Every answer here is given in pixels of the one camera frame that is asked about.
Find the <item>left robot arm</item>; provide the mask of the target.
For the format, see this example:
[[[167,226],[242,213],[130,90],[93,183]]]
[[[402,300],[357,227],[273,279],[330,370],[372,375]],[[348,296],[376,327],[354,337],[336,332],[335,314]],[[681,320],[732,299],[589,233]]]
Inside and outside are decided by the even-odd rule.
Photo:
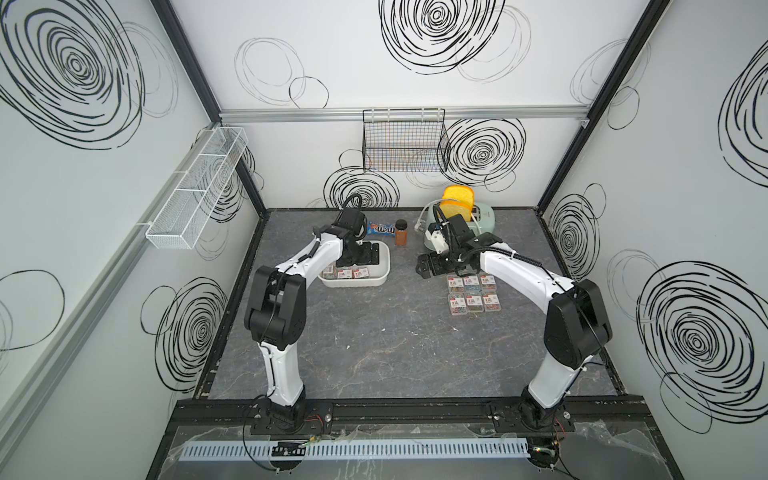
[[[294,429],[304,424],[297,342],[307,322],[307,288],[330,265],[367,267],[379,260],[379,247],[364,239],[367,217],[362,208],[361,194],[348,196],[333,223],[313,230],[308,245],[254,274],[244,325],[262,352],[270,414]]]

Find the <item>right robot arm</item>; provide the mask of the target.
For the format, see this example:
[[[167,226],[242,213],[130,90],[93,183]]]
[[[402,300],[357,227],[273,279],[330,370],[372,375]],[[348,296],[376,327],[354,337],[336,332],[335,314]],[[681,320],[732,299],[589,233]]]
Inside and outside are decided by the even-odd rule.
[[[434,250],[418,257],[416,271],[427,279],[442,274],[487,273],[526,297],[545,315],[546,354],[519,402],[523,424],[541,430],[579,373],[613,337],[600,288],[591,280],[557,275],[490,232],[475,234],[461,214],[432,207],[425,229]]]

